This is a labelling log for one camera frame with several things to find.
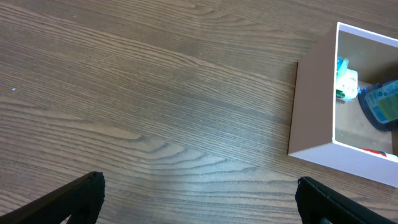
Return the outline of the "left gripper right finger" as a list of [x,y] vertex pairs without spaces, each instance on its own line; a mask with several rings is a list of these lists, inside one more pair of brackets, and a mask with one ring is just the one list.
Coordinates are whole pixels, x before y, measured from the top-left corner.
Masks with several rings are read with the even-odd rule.
[[295,200],[303,224],[395,224],[311,177],[301,177]]

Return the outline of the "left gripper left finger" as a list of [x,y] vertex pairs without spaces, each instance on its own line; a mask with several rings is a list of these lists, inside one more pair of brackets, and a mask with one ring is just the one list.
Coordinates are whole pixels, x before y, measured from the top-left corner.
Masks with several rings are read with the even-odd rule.
[[1,216],[1,223],[95,224],[105,198],[102,172],[90,172],[50,193]]

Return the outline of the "white teal toothpaste tube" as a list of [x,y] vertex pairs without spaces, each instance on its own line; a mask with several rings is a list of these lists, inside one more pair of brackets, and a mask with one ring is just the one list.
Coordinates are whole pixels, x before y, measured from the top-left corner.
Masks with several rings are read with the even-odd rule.
[[379,155],[379,156],[382,156],[383,158],[388,159],[390,161],[394,161],[394,162],[398,161],[397,156],[394,155],[394,154],[389,154],[389,153],[384,152],[384,151],[375,151],[375,150],[372,150],[372,149],[365,149],[365,148],[363,148],[363,150],[367,151],[367,152],[371,152],[371,153]]

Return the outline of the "green white packet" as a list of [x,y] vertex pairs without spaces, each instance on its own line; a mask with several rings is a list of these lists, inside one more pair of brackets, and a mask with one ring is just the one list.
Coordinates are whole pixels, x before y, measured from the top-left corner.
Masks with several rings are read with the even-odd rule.
[[347,68],[337,71],[336,98],[343,101],[351,101],[358,95],[358,72]]

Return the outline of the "clear bottle with dark liquid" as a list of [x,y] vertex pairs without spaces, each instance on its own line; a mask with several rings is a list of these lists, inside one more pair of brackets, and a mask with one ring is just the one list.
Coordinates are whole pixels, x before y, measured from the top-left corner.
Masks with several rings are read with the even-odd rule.
[[379,131],[397,131],[397,80],[360,89],[358,101],[369,122]]

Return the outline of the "green white toothbrush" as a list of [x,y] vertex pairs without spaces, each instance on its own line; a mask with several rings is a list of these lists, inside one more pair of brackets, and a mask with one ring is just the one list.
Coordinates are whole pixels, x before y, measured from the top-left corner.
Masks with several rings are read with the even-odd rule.
[[336,74],[344,75],[348,69],[349,60],[347,58],[338,57],[336,61]]

